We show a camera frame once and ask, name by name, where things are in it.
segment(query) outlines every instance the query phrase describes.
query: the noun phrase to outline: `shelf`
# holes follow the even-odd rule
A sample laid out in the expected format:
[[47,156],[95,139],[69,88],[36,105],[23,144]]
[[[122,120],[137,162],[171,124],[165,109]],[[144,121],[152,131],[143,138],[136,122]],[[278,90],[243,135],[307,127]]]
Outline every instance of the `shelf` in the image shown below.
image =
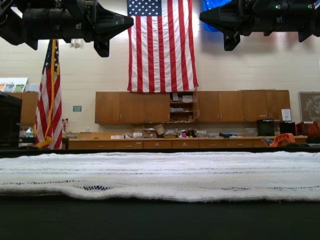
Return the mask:
[[177,105],[188,105],[193,104],[193,102],[183,102],[183,101],[171,101],[170,104],[177,104]]
[[193,113],[194,111],[170,111],[170,113],[172,113],[172,114],[175,114],[175,113],[177,113],[177,114],[182,114],[182,113]]

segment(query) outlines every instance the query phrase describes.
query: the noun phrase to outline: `wooden counter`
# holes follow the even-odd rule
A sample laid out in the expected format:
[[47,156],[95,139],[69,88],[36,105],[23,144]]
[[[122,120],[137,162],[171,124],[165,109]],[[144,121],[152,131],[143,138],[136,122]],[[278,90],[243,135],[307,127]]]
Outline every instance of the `wooden counter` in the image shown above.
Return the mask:
[[[143,139],[70,139],[69,149],[214,149],[214,148],[262,148],[267,147],[257,137],[198,137],[198,138],[143,138]],[[306,136],[294,137],[297,144],[304,144]]]

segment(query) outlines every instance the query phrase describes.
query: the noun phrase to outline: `flag on pole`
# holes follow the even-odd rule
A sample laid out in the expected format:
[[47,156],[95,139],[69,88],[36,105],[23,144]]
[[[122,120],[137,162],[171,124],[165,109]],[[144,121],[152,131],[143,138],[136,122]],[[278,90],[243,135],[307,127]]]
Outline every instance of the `flag on pole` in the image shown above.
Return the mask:
[[62,148],[62,101],[59,43],[50,40],[42,69],[35,116],[35,134],[40,148]]
[[[203,11],[208,11],[210,9],[220,7],[222,5],[231,3],[231,1],[232,0],[202,0]],[[218,29],[216,29],[213,26],[210,26],[206,23],[204,24],[204,30],[206,30],[208,32],[219,32]]]
[[127,0],[128,91],[164,93],[198,86],[192,0]]

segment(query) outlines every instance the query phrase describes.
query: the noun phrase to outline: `white towel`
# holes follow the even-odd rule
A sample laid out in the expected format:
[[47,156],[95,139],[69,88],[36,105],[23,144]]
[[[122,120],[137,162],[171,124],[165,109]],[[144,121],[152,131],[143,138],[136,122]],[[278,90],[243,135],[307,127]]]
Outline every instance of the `white towel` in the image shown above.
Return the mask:
[[1,195],[320,201],[320,153],[44,154],[0,159]]

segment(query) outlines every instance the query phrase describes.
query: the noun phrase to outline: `green exit sign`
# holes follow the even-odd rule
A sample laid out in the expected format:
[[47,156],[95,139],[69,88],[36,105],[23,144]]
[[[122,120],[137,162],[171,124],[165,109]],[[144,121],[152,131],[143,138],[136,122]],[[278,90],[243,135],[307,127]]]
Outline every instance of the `green exit sign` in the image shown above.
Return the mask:
[[73,106],[74,112],[82,112],[82,106]]

